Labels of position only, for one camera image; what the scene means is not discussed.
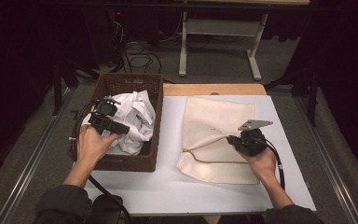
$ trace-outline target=sleeve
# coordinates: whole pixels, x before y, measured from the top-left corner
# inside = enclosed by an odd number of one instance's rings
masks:
[[[84,189],[60,185],[48,189],[39,200],[35,223],[83,223],[91,209],[92,201]]]
[[[268,209],[266,224],[319,224],[319,218],[309,209],[295,204],[283,209]]]

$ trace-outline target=white table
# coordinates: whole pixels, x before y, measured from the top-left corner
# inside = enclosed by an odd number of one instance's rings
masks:
[[[286,191],[292,200],[315,211],[302,174],[289,146],[275,107],[267,95],[208,95],[220,100],[255,104],[255,118],[272,120],[263,127],[278,149]],[[186,96],[165,96],[162,109],[157,167],[154,173],[93,171],[111,193],[119,195],[133,216],[224,215],[265,212],[272,204],[259,185],[210,184],[182,174],[176,163],[182,150],[182,122]],[[93,200],[101,194],[91,183],[86,191]]]

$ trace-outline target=folded cloth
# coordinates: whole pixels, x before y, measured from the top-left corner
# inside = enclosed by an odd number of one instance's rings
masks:
[[[255,118],[255,105],[188,97],[183,124],[181,172],[205,182],[257,184],[247,161],[227,142],[238,127]]]
[[[143,143],[149,141],[153,136],[156,117],[156,112],[150,103],[147,91],[123,93],[110,98],[120,102],[120,105],[115,104],[117,112],[113,117],[109,118],[129,126],[130,131],[127,134],[122,134],[113,142],[107,154],[138,155]],[[83,119],[82,124],[89,124],[89,119],[90,114]],[[109,131],[104,130],[102,136],[109,134]]]

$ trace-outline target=fabric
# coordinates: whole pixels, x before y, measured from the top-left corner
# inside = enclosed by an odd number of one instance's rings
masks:
[[[266,224],[317,224],[319,218],[309,209],[288,205],[283,209],[267,209]]]
[[[92,201],[84,189],[60,185],[47,190],[39,200],[35,223],[83,223],[91,209]]]
[[[123,93],[112,96],[111,99],[120,102],[115,104],[117,112],[111,120],[130,127],[127,134],[122,134],[112,143],[107,154],[138,155],[144,142],[153,136],[156,112],[150,103],[147,91]],[[82,122],[89,124],[90,114]],[[109,131],[103,131],[102,136],[108,136]]]
[[[183,152],[177,167],[205,182],[258,184],[244,158],[227,142],[238,127],[255,118],[255,105],[188,97],[183,124]]]

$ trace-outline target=beige cloth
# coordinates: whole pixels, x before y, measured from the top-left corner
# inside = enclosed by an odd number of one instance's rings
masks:
[[[249,164],[228,135],[240,135],[238,127],[255,118],[255,105],[188,97],[183,124],[183,152],[177,167],[205,182],[258,184]]]

